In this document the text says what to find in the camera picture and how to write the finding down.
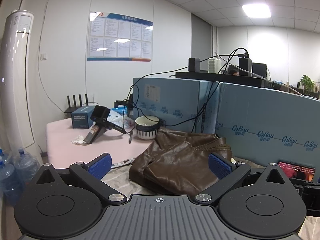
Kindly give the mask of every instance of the bulletin board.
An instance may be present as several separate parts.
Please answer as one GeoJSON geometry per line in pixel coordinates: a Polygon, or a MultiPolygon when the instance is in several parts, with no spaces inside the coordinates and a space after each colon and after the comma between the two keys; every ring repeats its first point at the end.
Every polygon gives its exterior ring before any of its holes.
{"type": "Polygon", "coordinates": [[[153,23],[104,12],[91,12],[87,61],[151,61],[153,23]]]}

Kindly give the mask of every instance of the black and white bowl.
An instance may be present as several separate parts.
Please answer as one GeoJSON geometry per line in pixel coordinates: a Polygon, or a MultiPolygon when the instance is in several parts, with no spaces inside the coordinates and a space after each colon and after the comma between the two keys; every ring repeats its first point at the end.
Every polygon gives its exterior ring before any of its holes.
{"type": "Polygon", "coordinates": [[[146,115],[138,117],[136,123],[136,135],[144,140],[154,139],[160,128],[158,117],[146,115]]]}

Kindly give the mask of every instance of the folded brown leather garment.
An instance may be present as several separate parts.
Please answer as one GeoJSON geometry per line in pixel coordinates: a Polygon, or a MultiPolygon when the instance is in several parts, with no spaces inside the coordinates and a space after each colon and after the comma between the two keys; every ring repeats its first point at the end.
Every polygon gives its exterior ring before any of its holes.
{"type": "Polygon", "coordinates": [[[219,180],[209,169],[212,152],[231,160],[225,138],[161,127],[154,142],[132,163],[129,179],[159,194],[194,197],[219,180]]]}

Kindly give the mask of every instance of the desk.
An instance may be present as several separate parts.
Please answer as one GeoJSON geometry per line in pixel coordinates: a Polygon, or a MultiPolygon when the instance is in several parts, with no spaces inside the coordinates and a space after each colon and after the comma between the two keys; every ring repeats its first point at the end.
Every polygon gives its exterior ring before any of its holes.
{"type": "Polygon", "coordinates": [[[148,148],[152,140],[142,140],[116,130],[108,130],[92,144],[74,145],[77,136],[85,137],[89,129],[73,129],[71,118],[51,122],[46,127],[48,160],[56,169],[68,168],[75,162],[88,163],[103,153],[109,153],[112,163],[135,158],[148,148]]]}

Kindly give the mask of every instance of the person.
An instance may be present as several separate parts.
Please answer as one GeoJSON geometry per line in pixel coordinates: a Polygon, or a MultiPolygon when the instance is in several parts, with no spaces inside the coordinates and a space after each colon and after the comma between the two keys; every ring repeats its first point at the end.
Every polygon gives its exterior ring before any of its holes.
{"type": "Polygon", "coordinates": [[[239,70],[237,70],[237,69],[230,69],[229,71],[228,71],[228,75],[234,75],[234,76],[238,76],[239,75],[239,70]]]}

